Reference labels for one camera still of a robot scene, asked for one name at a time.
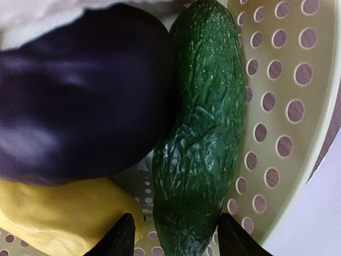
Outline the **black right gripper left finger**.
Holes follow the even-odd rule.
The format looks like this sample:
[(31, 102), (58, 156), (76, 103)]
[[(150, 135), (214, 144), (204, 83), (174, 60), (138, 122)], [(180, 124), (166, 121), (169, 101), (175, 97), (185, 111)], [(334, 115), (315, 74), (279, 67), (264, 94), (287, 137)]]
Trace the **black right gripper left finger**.
[(125, 213), (85, 256), (133, 256), (134, 242), (134, 219)]

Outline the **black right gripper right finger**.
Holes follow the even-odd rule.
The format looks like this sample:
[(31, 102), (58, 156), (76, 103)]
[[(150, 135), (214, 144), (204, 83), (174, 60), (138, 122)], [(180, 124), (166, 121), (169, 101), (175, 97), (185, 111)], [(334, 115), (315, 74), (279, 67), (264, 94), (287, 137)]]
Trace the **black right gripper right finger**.
[(217, 230), (220, 255), (269, 256), (229, 213), (222, 213)]

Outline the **yellow toy pepper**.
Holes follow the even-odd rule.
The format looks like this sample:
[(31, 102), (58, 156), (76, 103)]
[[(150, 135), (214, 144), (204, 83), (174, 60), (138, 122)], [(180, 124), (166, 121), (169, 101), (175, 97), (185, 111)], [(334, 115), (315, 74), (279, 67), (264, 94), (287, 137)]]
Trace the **yellow toy pepper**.
[(125, 214), (143, 233), (140, 204), (109, 179), (42, 187), (1, 181), (1, 228), (47, 255), (84, 255)]

